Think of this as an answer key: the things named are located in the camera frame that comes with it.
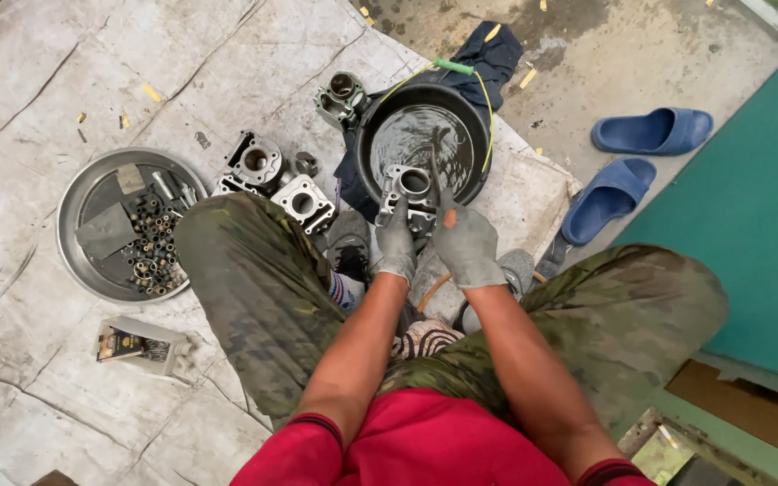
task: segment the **green handle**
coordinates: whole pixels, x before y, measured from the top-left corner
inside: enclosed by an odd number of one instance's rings
[[[460,72],[461,74],[467,74],[468,76],[473,75],[472,66],[464,66],[463,64],[446,61],[445,59],[441,59],[439,57],[434,60],[434,66],[437,66],[438,68],[446,68],[450,71]]]

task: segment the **forearm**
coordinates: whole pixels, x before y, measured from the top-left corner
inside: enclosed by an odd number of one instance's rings
[[[383,380],[408,290],[403,277],[379,272],[305,387],[296,414],[316,413],[331,419],[338,425],[345,446],[359,431]]]
[[[522,429],[576,481],[592,464],[619,457],[578,383],[504,285],[466,290],[497,378]]]

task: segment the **gray work glove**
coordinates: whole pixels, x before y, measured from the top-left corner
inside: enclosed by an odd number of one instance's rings
[[[413,235],[407,226],[407,206],[407,198],[401,196],[389,224],[377,228],[377,247],[383,253],[377,272],[400,275],[410,284],[416,272],[416,251],[413,249]]]
[[[475,209],[455,203],[452,189],[440,194],[434,248],[446,264],[455,285],[475,289],[506,283],[497,265],[497,230]]]

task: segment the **water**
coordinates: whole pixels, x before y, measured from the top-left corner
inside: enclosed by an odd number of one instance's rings
[[[431,151],[440,185],[458,194],[473,168],[473,142],[460,119],[440,106],[409,105],[392,113],[371,143],[371,171],[383,187],[385,168],[394,163],[431,173]]]

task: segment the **white tarp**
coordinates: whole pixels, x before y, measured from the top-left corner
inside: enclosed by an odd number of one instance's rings
[[[333,194],[344,148],[313,109],[317,88],[344,70],[377,91],[424,64],[346,0],[2,0],[0,485],[52,469],[85,486],[226,484],[270,435],[192,292],[120,307],[72,281],[54,213],[79,168],[145,145],[185,161],[211,192],[223,156],[251,128],[287,155],[314,154],[316,180]],[[495,123],[492,174],[472,206],[497,226],[501,251],[539,256],[578,183]],[[430,311],[447,312],[453,292],[445,285]],[[98,324],[120,314],[187,333],[190,366],[159,377],[97,364]]]

